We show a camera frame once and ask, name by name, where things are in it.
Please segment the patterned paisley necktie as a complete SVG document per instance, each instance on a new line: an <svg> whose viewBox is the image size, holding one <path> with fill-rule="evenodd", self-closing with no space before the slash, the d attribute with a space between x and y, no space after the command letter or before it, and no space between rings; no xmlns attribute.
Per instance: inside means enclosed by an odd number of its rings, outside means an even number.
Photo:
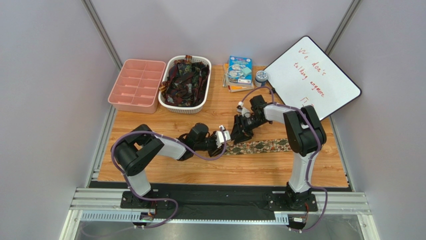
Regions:
<svg viewBox="0 0 426 240"><path fill-rule="evenodd" d="M286 138L233 143L227 146L225 156L250 155L263 153L291 152Z"/></svg>

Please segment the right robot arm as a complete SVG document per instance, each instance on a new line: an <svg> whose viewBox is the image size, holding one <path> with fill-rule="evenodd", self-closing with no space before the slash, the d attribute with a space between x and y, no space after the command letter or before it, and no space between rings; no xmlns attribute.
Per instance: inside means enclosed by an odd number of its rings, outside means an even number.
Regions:
<svg viewBox="0 0 426 240"><path fill-rule="evenodd" d="M242 143L250 140L255 128L279 122L285 125L288 144L293 151L293 168L286 184L285 203L296 208L309 202L312 195L312 167L317 154L327 141L325 130L313 106L296 108L276 102L267 103L261 95L250 100L251 109L243 102L237 106L231 140Z"/></svg>

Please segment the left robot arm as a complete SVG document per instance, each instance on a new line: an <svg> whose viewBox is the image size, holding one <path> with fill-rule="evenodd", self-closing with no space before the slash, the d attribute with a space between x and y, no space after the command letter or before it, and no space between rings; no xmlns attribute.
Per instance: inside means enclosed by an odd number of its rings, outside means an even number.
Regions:
<svg viewBox="0 0 426 240"><path fill-rule="evenodd" d="M113 144L111 160L136 198L155 202L156 198L149 195L152 188L146 168L156 156L186 161L204 151L209 155L206 160L213 161L225 153L230 140L230 132L222 125L219 130L210 132L207 125L196 123L188 133L172 138L142 124Z"/></svg>

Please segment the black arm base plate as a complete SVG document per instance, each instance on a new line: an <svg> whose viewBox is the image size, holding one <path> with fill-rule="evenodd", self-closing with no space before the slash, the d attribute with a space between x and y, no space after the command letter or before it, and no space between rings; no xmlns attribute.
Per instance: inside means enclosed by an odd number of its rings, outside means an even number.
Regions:
<svg viewBox="0 0 426 240"><path fill-rule="evenodd" d="M156 210L156 217L175 220L269 221L275 212L318 214L322 189L311 192L309 202L289 207L285 203L285 186L243 186L203 184L151 184L150 197L156 201L140 201L131 191L118 195L119 210Z"/></svg>

